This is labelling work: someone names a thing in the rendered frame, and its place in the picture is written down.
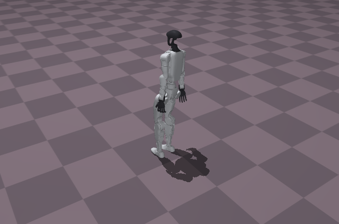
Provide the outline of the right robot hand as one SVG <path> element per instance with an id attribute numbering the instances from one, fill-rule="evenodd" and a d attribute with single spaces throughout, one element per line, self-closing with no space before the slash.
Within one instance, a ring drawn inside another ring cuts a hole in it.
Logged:
<path id="1" fill-rule="evenodd" d="M 185 100 L 186 100 L 186 93 L 185 93 L 185 88 L 183 88 L 183 89 L 180 89 L 180 85 L 179 85 L 179 91 L 181 92 L 181 95 L 180 95 L 180 97 L 179 97 L 179 102 L 180 102 L 180 98 L 181 98 L 181 101 L 182 101 L 182 103 L 183 103 L 183 101 L 185 102 Z M 184 96 L 185 96 L 185 100 L 184 100 Z M 182 100 L 182 97 L 183 97 L 183 100 Z M 186 100 L 187 101 L 187 100 Z"/>

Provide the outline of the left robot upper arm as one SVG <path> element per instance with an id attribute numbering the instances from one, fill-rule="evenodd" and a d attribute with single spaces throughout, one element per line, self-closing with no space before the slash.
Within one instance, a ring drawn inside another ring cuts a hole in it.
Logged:
<path id="1" fill-rule="evenodd" d="M 170 53 L 164 53 L 160 56 L 162 72 L 163 72 L 162 75 L 166 77 L 166 80 L 168 79 L 168 63 L 171 59 L 170 55 L 171 55 Z"/>

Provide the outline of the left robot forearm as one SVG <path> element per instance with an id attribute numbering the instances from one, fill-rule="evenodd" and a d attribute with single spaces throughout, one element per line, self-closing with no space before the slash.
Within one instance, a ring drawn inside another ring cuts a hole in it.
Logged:
<path id="1" fill-rule="evenodd" d="M 166 77 L 164 75 L 161 75 L 159 77 L 159 80 L 160 80 L 159 99 L 163 101 L 164 96 L 166 94 L 166 86 L 167 86 Z"/>

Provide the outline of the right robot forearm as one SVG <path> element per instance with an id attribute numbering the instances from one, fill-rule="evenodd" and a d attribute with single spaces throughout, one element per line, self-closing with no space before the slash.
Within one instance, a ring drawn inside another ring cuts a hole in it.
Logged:
<path id="1" fill-rule="evenodd" d="M 185 71 L 183 73 L 181 73 L 181 77 L 179 79 L 180 89 L 184 88 L 184 76 L 185 76 Z"/>

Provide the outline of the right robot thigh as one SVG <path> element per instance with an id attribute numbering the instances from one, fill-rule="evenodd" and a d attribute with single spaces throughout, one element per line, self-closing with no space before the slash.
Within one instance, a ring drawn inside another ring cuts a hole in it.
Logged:
<path id="1" fill-rule="evenodd" d="M 166 111 L 166 113 L 164 113 L 165 114 L 165 122 L 168 125 L 172 125 L 175 122 L 175 118 L 171 115 L 171 113 L 174 109 L 174 105 L 175 105 L 175 102 L 176 102 L 175 99 L 179 98 L 180 95 L 181 95 L 181 92 L 178 90 L 176 97 L 171 99 L 171 100 L 168 100 L 167 104 L 165 105 L 165 111 Z"/>

